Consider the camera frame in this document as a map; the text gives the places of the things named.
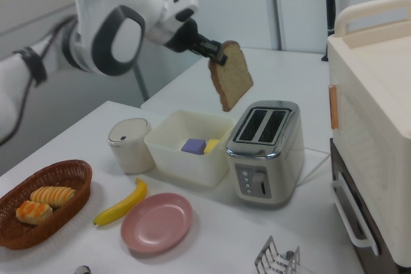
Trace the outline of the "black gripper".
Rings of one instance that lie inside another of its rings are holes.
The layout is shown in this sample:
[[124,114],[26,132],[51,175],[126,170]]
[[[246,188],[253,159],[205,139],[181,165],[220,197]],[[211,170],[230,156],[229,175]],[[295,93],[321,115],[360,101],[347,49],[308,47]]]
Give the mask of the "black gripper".
[[164,44],[164,47],[176,52],[190,50],[213,62],[224,65],[227,56],[224,54],[222,43],[215,40],[209,40],[203,35],[199,35],[197,22],[190,18],[174,36]]

